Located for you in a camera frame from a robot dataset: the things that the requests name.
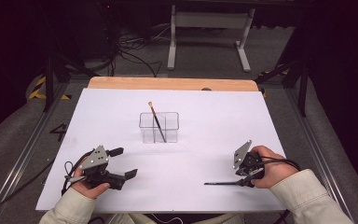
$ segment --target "sleeve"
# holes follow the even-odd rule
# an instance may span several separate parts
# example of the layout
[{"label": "sleeve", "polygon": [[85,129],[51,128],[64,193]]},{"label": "sleeve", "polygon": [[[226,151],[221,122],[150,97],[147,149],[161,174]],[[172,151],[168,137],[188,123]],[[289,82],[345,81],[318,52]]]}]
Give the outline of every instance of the sleeve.
[{"label": "sleeve", "polygon": [[291,175],[270,190],[293,213],[296,223],[352,223],[311,170]]},{"label": "sleeve", "polygon": [[69,188],[57,202],[40,219],[39,224],[49,223],[88,223],[95,207],[95,200],[83,196],[76,190]]}]

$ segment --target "white metal stand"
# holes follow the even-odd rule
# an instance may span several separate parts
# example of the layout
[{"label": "white metal stand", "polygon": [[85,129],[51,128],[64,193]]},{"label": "white metal stand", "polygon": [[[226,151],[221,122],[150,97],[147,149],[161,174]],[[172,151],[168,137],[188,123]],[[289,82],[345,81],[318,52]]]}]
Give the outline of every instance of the white metal stand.
[{"label": "white metal stand", "polygon": [[208,28],[228,28],[242,29],[241,41],[236,41],[236,48],[240,55],[241,64],[244,72],[250,72],[251,67],[246,58],[245,45],[246,38],[252,25],[255,14],[254,9],[248,13],[201,13],[201,12],[176,12],[176,7],[172,6],[171,15],[171,44],[168,55],[168,69],[173,70],[175,67],[176,54],[176,27],[208,27]]}]

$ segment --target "hand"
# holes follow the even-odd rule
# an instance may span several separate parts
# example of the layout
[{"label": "hand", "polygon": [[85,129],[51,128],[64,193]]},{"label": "hand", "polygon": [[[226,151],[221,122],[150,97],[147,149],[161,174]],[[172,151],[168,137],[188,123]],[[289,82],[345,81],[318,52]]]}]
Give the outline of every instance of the hand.
[{"label": "hand", "polygon": [[[263,161],[270,160],[263,157],[284,159],[283,156],[276,154],[271,149],[263,146],[253,147],[251,151],[258,153]],[[264,166],[266,169],[264,177],[261,179],[252,180],[252,183],[259,189],[270,189],[272,186],[278,184],[281,180],[284,180],[286,177],[298,172],[295,167],[285,162],[272,162],[267,163]]]},{"label": "hand", "polygon": [[[82,176],[82,174],[83,174],[83,171],[77,167],[75,170],[75,173],[74,173],[74,177]],[[78,181],[75,184],[71,185],[71,188],[90,199],[96,199],[98,196],[103,194],[107,189],[109,189],[110,185],[108,183],[103,183],[103,184],[92,189],[90,184],[87,183],[87,181],[83,180],[83,181]]]}]

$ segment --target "person's right arm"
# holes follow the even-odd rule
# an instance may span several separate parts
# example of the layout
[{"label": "person's right arm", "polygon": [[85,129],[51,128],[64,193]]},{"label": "person's right arm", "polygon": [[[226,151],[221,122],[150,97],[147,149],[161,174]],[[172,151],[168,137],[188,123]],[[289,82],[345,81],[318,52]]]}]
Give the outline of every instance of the person's right arm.
[{"label": "person's right arm", "polygon": [[[260,157],[284,159],[267,147],[254,147],[252,151]],[[253,183],[257,188],[270,189],[293,213],[296,223],[352,223],[311,170],[299,172],[284,162],[265,164],[265,169],[265,176]]]}]

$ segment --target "table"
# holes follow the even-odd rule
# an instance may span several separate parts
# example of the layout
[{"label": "table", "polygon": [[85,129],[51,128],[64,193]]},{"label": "table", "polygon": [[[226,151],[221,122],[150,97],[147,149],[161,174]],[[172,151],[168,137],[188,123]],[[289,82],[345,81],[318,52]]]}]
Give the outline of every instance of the table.
[{"label": "table", "polygon": [[[213,91],[194,91],[205,87]],[[148,101],[156,110],[179,113],[178,143],[142,142],[139,114],[150,110]],[[203,185],[240,179],[232,169],[233,152],[249,139],[253,146],[263,144],[284,155],[253,81],[95,77],[80,96],[36,210],[49,210],[60,199],[63,164],[100,144],[105,149],[124,147],[124,154],[111,159],[107,170],[122,175],[137,168],[138,174],[123,190],[108,190],[99,197],[95,212],[284,210],[268,189]]]}]

